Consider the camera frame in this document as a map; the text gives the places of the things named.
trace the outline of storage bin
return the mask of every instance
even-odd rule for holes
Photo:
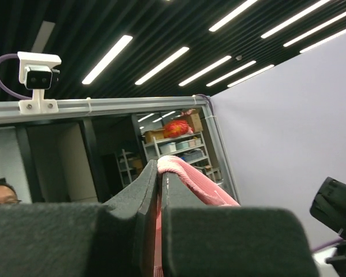
[[[193,161],[195,159],[195,155],[191,154],[191,153],[186,153],[184,154],[184,156],[182,157],[182,159],[186,162],[189,163],[191,161]]]
[[[201,138],[195,139],[195,145],[201,145]]]
[[[195,140],[188,140],[189,147],[194,147],[196,145]]]
[[[183,141],[183,142],[181,142],[181,143],[177,143],[177,144],[176,144],[177,150],[186,149],[186,148],[188,148],[188,147],[190,147],[188,141]]]
[[[160,152],[162,155],[170,154],[175,151],[177,151],[175,143],[164,144],[160,147]]]

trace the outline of plastic container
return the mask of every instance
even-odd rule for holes
[[[196,146],[201,145],[201,144],[202,144],[201,138],[195,139],[195,145]]]
[[[189,143],[189,147],[196,146],[195,140],[188,140],[187,142]]]
[[[160,147],[160,152],[162,155],[170,154],[177,150],[175,143],[164,144]]]
[[[177,144],[176,144],[177,150],[186,149],[186,148],[188,148],[188,147],[190,147],[188,141],[183,141],[183,142],[181,142],[181,143],[177,143]]]

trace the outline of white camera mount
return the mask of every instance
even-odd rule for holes
[[[57,55],[18,52],[20,60],[19,65],[19,83],[25,84],[27,87],[27,75],[29,67],[49,68],[50,70],[62,63]],[[59,111],[57,101],[55,99],[45,99],[45,89],[33,89],[32,99],[20,100],[18,102],[21,114],[51,114]]]

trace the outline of glass partition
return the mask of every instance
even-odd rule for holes
[[[31,203],[15,128],[0,128],[0,179],[11,184],[23,203]]]

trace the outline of metal frame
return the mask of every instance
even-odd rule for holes
[[[104,203],[110,199],[111,192],[105,176],[103,162],[101,161],[101,157],[97,151],[97,141],[92,121],[90,118],[86,118],[80,120],[78,124],[80,126],[82,139],[85,145],[97,199],[101,203]]]
[[[59,112],[52,114],[24,115],[20,112],[18,102],[0,102],[0,124],[31,122],[64,118],[77,118],[111,114],[143,113],[175,108],[200,107],[203,109],[208,129],[213,141],[215,153],[225,186],[236,200],[238,193],[228,158],[221,139],[216,120],[203,98],[197,97],[167,97],[167,98],[121,98],[121,99],[77,99],[58,100]]]
[[[36,164],[33,160],[27,129],[25,126],[17,126],[15,130],[32,203],[46,202],[41,191],[40,181],[37,175]]]

